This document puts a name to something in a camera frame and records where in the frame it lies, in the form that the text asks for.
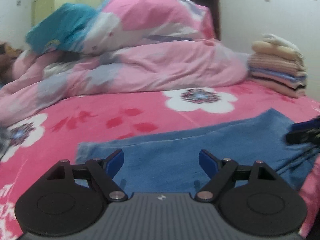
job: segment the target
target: blue cloth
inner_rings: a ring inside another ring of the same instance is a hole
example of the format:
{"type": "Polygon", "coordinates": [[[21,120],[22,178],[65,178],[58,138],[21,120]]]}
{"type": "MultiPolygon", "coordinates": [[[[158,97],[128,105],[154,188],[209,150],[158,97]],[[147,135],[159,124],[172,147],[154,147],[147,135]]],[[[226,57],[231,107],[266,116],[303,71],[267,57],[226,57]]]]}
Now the blue cloth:
{"type": "Polygon", "coordinates": [[[26,41],[37,54],[52,50],[80,52],[98,12],[85,4],[65,3],[34,26],[26,41]]]}
{"type": "Polygon", "coordinates": [[[263,160],[298,190],[313,167],[317,151],[304,156],[306,145],[284,143],[284,135],[292,123],[270,109],[258,117],[215,126],[106,143],[80,143],[76,163],[106,158],[120,148],[124,151],[124,165],[114,181],[128,195],[132,192],[194,195],[209,181],[198,162],[199,151],[206,149],[219,159],[232,158],[242,165],[263,160]]]}
{"type": "Polygon", "coordinates": [[[294,77],[294,76],[291,76],[291,75],[286,74],[286,73],[277,72],[277,71],[273,71],[273,70],[269,70],[269,69],[265,69],[265,68],[250,67],[250,71],[251,72],[260,72],[260,73],[264,73],[264,74],[268,74],[268,75],[284,78],[284,79],[289,80],[290,82],[305,81],[306,78],[307,78],[307,76],[294,77]]]}

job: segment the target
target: denim fabric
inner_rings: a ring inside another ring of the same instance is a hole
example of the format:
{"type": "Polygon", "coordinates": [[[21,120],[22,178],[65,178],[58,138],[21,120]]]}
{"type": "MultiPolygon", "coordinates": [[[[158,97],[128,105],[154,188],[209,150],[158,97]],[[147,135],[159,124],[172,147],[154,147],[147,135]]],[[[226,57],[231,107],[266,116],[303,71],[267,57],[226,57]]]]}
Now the denim fabric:
{"type": "Polygon", "coordinates": [[[265,161],[291,187],[298,190],[311,171],[318,151],[304,155],[307,145],[287,146],[284,135],[293,122],[270,109],[246,120],[192,130],[176,131],[78,145],[76,163],[106,158],[124,151],[124,165],[114,181],[132,192],[190,192],[194,195],[208,181],[198,155],[206,149],[219,159],[232,158],[242,165],[265,161]]]}

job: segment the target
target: flower center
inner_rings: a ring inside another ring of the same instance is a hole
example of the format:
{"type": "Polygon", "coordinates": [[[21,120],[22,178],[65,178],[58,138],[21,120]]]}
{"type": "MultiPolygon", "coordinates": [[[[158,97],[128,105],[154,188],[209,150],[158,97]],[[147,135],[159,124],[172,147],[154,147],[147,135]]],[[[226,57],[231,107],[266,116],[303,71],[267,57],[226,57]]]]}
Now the flower center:
{"type": "Polygon", "coordinates": [[[188,89],[181,94],[184,101],[195,104],[214,103],[220,101],[220,97],[215,92],[207,92],[203,89],[188,89]]]}
{"type": "Polygon", "coordinates": [[[33,126],[33,122],[25,123],[21,126],[13,128],[11,130],[10,146],[17,146],[22,144],[36,128],[33,126]]]}

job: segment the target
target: white folded garment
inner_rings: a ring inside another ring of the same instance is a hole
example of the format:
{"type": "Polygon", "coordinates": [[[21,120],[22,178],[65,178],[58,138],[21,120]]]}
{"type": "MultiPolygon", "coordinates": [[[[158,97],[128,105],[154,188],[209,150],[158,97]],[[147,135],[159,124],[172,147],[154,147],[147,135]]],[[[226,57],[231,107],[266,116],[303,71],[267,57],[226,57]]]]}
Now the white folded garment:
{"type": "Polygon", "coordinates": [[[295,51],[300,52],[299,48],[296,45],[274,34],[263,34],[263,41],[266,41],[275,45],[279,45],[279,46],[292,48],[295,51]]]}

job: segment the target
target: stack of folded clothes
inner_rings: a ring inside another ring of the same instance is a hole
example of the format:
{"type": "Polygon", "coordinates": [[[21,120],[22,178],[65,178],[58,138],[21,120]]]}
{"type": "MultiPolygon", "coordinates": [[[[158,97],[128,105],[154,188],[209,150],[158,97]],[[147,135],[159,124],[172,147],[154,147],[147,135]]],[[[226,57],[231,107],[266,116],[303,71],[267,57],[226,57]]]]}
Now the stack of folded clothes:
{"type": "Polygon", "coordinates": [[[255,53],[248,61],[251,80],[289,97],[305,95],[307,74],[297,46],[265,34],[263,41],[253,43],[252,49],[255,53]]]}

